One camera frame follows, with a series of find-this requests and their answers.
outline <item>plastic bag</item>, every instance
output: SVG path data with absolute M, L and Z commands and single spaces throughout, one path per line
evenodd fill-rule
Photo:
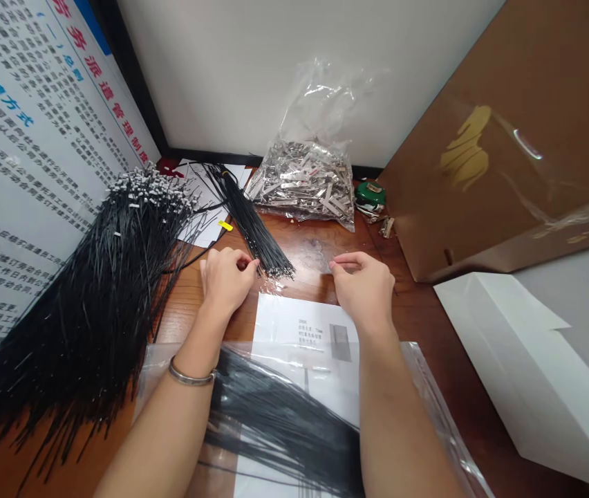
M 267 212 L 298 221 L 335 219 L 354 232 L 349 141 L 339 134 L 372 83 L 363 71 L 340 71 L 320 59 L 301 65 L 298 95 L 246 187 L 249 198 Z
M 170 358 L 181 344 L 150 344 L 140 375 L 134 418 L 149 399 Z M 359 425 L 359 345 L 349 343 L 343 359 L 325 347 L 276 342 L 226 342 L 225 347 L 278 371 L 347 422 Z M 440 390 L 416 342 L 402 342 L 406 363 L 419 394 L 468 498 L 494 498 L 463 443 Z M 224 430 L 241 431 L 228 425 Z M 301 483 L 260 463 L 231 452 L 203 447 L 191 487 L 196 497 L 298 498 Z

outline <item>brown cardboard box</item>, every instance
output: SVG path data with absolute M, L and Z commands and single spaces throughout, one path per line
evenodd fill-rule
M 589 0 L 507 0 L 380 175 L 416 281 L 589 247 Z

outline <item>forearm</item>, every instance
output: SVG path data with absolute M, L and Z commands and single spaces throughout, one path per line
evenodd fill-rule
M 203 378 L 218 362 L 229 313 L 203 304 L 175 357 L 175 367 Z M 188 386 L 167 373 L 129 432 L 96 492 L 97 498 L 181 498 L 203 444 L 212 385 Z M 157 472 L 145 472 L 149 464 Z
M 359 327 L 360 423 L 368 498 L 462 497 L 391 321 Z

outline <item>left hand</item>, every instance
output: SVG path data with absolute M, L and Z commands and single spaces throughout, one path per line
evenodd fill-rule
M 207 259 L 200 262 L 205 303 L 211 309 L 233 314 L 246 299 L 259 265 L 259 259 L 251 259 L 239 249 L 210 249 Z

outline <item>yellow label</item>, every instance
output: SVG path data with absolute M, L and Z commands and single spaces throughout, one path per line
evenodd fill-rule
M 479 147 L 481 132 L 490 119 L 489 106 L 477 106 L 458 130 L 458 137 L 440 157 L 442 174 L 450 177 L 453 188 L 465 192 L 488 171 L 488 153 Z
M 223 220 L 218 220 L 218 224 L 220 226 L 222 226 L 223 228 L 225 228 L 228 232 L 232 231 L 232 226 L 228 225 L 226 222 L 224 222 Z

